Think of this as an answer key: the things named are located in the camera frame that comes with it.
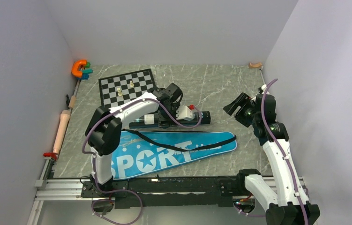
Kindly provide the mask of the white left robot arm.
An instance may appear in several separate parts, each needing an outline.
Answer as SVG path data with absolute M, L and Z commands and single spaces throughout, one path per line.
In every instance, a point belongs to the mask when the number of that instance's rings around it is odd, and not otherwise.
M 82 152 L 91 155 L 90 176 L 95 182 L 93 191 L 98 196 L 105 197 L 112 190 L 112 154 L 120 144 L 122 129 L 132 121 L 156 111 L 175 118 L 180 106 L 178 99 L 182 96 L 180 87 L 171 83 L 167 88 L 150 88 L 140 97 L 120 106 L 109 109 L 100 106 L 95 110 L 85 131 Z

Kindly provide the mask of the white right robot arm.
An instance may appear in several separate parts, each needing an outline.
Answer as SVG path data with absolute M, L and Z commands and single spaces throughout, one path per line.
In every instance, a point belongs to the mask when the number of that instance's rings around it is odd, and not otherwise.
M 241 93 L 223 110 L 245 127 L 253 127 L 271 165 L 274 191 L 256 169 L 242 169 L 236 175 L 235 188 L 251 194 L 265 210 L 268 225 L 313 225 L 320 216 L 299 181 L 290 151 L 286 127 L 276 119 L 276 99 L 269 94 L 251 98 Z

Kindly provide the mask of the blue racket bag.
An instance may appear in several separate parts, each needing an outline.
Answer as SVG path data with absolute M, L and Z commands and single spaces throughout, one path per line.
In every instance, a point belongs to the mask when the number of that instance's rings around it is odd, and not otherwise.
M 92 173 L 99 182 L 160 172 L 237 148 L 236 136 L 231 132 L 142 131 L 141 134 L 148 140 L 123 131 L 113 153 L 92 157 L 95 162 Z

